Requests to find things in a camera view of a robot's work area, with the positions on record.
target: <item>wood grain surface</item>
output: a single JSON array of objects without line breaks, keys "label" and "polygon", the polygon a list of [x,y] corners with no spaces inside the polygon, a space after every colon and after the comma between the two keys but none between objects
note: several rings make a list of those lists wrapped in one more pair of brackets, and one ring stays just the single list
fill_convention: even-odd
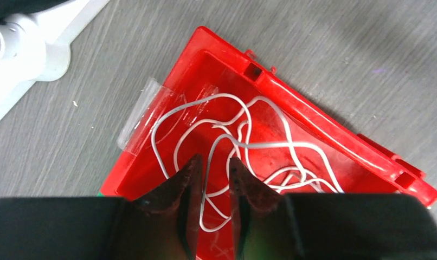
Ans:
[{"label": "wood grain surface", "polygon": [[145,81],[165,79],[199,25],[437,188],[437,1],[112,0],[67,74],[0,122],[0,196],[97,194]]}]

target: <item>tangled cord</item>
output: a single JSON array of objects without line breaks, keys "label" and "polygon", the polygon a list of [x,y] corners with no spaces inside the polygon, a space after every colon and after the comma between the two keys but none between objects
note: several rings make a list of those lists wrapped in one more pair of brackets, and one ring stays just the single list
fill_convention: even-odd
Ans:
[{"label": "tangled cord", "polygon": [[[161,159],[161,156],[159,155],[158,149],[156,147],[156,140],[155,140],[156,132],[157,132],[159,126],[161,125],[161,123],[163,121],[165,121],[167,118],[169,118],[170,116],[172,116],[173,114],[175,114],[179,111],[182,111],[182,110],[187,109],[189,107],[199,105],[199,104],[202,104],[202,103],[205,103],[205,102],[208,102],[212,99],[217,99],[217,98],[233,99],[236,102],[238,102],[242,108],[236,114],[236,116],[234,116],[234,118],[232,118],[231,120],[226,121],[226,122],[217,121],[217,120],[213,120],[213,119],[202,119],[202,120],[197,121],[189,129],[187,129],[187,131],[185,131],[185,133],[180,137],[180,139],[179,139],[179,141],[174,149],[174,153],[173,153],[174,167],[175,167],[176,171],[179,171],[178,159],[177,159],[178,150],[180,149],[180,146],[181,146],[182,142],[185,140],[185,138],[196,127],[198,127],[201,124],[213,124],[212,128],[220,128],[220,129],[224,130],[224,132],[225,132],[225,134],[220,135],[212,144],[212,147],[211,147],[210,152],[209,152],[208,160],[207,160],[206,174],[205,174],[205,179],[204,179],[204,188],[203,188],[203,192],[202,192],[201,210],[200,210],[200,227],[202,230],[204,230],[205,232],[215,232],[215,231],[221,229],[222,227],[224,227],[231,220],[231,216],[227,216],[222,211],[220,211],[220,209],[212,202],[212,200],[210,200],[211,197],[216,197],[216,196],[219,196],[221,194],[224,194],[229,189],[229,185],[226,185],[226,187],[220,189],[219,191],[216,191],[213,193],[206,193],[207,182],[208,182],[209,171],[210,171],[210,163],[212,161],[212,157],[214,155],[215,148],[217,147],[217,145],[219,144],[219,142],[222,139],[228,139],[233,144],[233,149],[228,154],[227,163],[226,163],[226,173],[227,173],[228,179],[229,179],[230,158],[236,153],[237,157],[239,157],[241,159],[241,153],[240,153],[239,147],[242,147],[244,149],[245,161],[246,161],[247,167],[248,167],[250,173],[254,176],[256,176],[256,174],[253,171],[252,166],[251,166],[250,161],[249,161],[249,154],[248,154],[249,149],[288,148],[295,166],[286,166],[286,167],[283,167],[283,168],[275,171],[273,174],[271,174],[269,177],[267,177],[265,180],[263,180],[263,182],[265,184],[267,184],[270,188],[275,189],[277,192],[281,192],[283,190],[289,190],[289,189],[297,189],[297,188],[300,188],[300,187],[303,187],[306,185],[311,185],[313,187],[313,189],[316,190],[317,192],[324,192],[322,187],[321,187],[321,184],[324,184],[332,192],[343,192],[343,189],[341,188],[340,184],[338,183],[338,181],[335,177],[335,174],[333,173],[332,167],[330,166],[329,161],[328,161],[327,156],[325,155],[324,151],[322,151],[322,149],[319,148],[317,145],[314,145],[314,144],[309,143],[309,142],[293,142],[292,134],[291,134],[287,119],[285,118],[282,110],[275,103],[273,103],[271,100],[267,99],[266,97],[257,96],[255,98],[253,98],[249,103],[244,104],[244,102],[242,102],[242,100],[240,100],[237,96],[227,94],[227,93],[220,93],[220,94],[208,96],[208,97],[205,97],[204,99],[199,99],[199,100],[178,106],[178,107],[172,109],[171,111],[167,112],[163,116],[161,116],[159,118],[159,120],[155,123],[155,125],[153,126],[153,129],[152,129],[152,132],[151,132],[151,143],[152,143],[153,152],[154,152],[154,154],[159,162],[161,170],[162,170],[164,176],[166,177],[166,179],[169,178],[169,175],[168,175],[167,170],[164,166],[164,163]],[[261,142],[261,143],[253,143],[253,144],[249,143],[250,134],[252,131],[252,118],[250,116],[250,111],[248,108],[250,106],[252,106],[253,104],[255,104],[257,101],[263,101],[263,102],[267,103],[277,113],[277,115],[279,116],[279,118],[284,126],[284,131],[285,131],[286,139],[287,139],[286,142]],[[226,126],[229,126],[229,125],[235,123],[243,115],[243,113],[246,114],[247,120],[245,120],[239,124],[239,126],[237,128],[238,138],[236,139],[231,135],[231,132],[229,131],[229,129]],[[248,128],[247,128],[245,141],[242,142],[241,131],[245,125],[248,125]],[[322,178],[318,178],[313,172],[311,172],[303,167],[303,165],[301,164],[301,162],[299,161],[299,159],[297,157],[297,154],[295,152],[295,147],[304,147],[304,148],[312,149],[312,150],[316,151],[321,156],[321,158],[324,162],[324,165],[326,167],[326,170],[327,170],[327,172],[332,180],[333,186],[328,181],[326,181]],[[282,181],[281,185],[269,184],[274,178],[276,178],[277,176],[279,176],[282,173],[287,172],[287,171],[290,171],[290,173]],[[293,171],[298,171],[298,172],[300,172],[300,174],[295,175],[293,173]],[[295,183],[295,184],[287,185],[290,182],[290,180],[292,179],[292,177],[297,177],[300,181],[298,183]],[[204,223],[203,223],[204,204],[205,204],[206,200],[211,205],[211,207],[217,212],[217,214],[219,214],[222,218],[224,218],[224,221],[219,226],[214,227],[212,229],[204,226]]]}]

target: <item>red container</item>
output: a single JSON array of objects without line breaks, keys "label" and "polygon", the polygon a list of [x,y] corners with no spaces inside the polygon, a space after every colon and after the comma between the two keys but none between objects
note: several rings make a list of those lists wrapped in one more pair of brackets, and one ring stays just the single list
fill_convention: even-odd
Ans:
[{"label": "red container", "polygon": [[[286,113],[293,140],[319,146],[327,155],[345,192],[402,192],[417,197],[426,206],[437,200],[437,191],[422,180],[425,176],[422,171],[365,136],[351,133],[279,80],[274,71],[267,71],[256,63],[251,51],[241,53],[209,29],[196,29],[164,82],[164,88],[154,95],[151,105],[144,111],[101,193],[136,199],[165,181],[149,140],[153,124],[164,113],[182,103],[211,94],[230,93],[244,103],[262,95],[278,105]],[[162,123],[156,140],[167,171],[175,173],[173,149],[179,137],[194,122],[205,118],[227,121],[240,109],[237,102],[218,98],[178,112]],[[267,104],[257,102],[249,110],[254,124],[250,142],[286,140],[280,120]],[[231,125],[231,129],[236,129],[237,123]],[[223,130],[211,129],[210,124],[197,127],[179,150],[180,166],[194,153],[202,154],[205,161],[211,144],[220,134]],[[228,184],[225,161],[231,149],[228,140],[221,141],[216,149],[208,193]],[[307,148],[297,148],[297,155],[306,168],[330,181],[319,154]],[[249,157],[255,173],[262,179],[284,166],[293,165],[286,148],[249,150]],[[305,186],[294,191],[312,191],[312,188]],[[223,213],[230,214],[227,193],[212,200]],[[206,203],[205,225],[214,227],[222,221]],[[214,233],[200,231],[198,241],[198,258],[233,259],[231,223]]]}]

